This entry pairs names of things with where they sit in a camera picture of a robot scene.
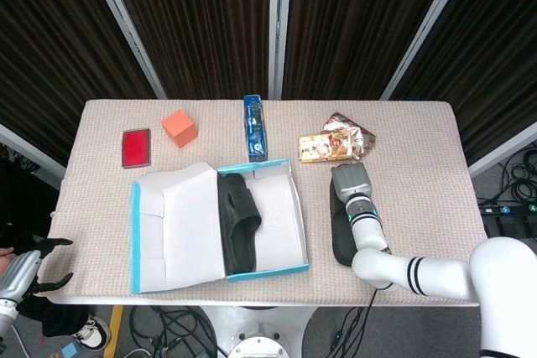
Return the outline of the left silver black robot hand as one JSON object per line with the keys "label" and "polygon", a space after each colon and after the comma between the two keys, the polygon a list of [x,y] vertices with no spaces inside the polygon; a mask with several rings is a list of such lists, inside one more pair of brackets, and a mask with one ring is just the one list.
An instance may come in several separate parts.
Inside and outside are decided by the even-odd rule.
{"label": "left silver black robot hand", "polygon": [[1,306],[16,306],[35,293],[56,291],[73,277],[67,273],[53,283],[40,283],[38,271],[43,260],[57,247],[69,246],[73,241],[65,238],[47,238],[36,243],[33,249],[16,256],[1,276]]}

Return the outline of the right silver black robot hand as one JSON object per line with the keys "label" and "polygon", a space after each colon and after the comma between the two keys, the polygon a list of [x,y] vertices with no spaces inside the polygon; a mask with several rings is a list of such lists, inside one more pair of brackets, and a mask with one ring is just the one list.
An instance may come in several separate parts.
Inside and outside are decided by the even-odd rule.
{"label": "right silver black robot hand", "polygon": [[336,196],[343,203],[347,203],[355,195],[370,197],[373,193],[368,172],[361,162],[332,167],[331,177]]}

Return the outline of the person's bare hand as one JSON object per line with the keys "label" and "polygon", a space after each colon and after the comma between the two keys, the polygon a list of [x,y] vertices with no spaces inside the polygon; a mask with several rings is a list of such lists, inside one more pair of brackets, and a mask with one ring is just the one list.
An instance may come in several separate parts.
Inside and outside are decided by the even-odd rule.
{"label": "person's bare hand", "polygon": [[0,249],[0,274],[6,270],[10,262],[16,257],[12,247]]}

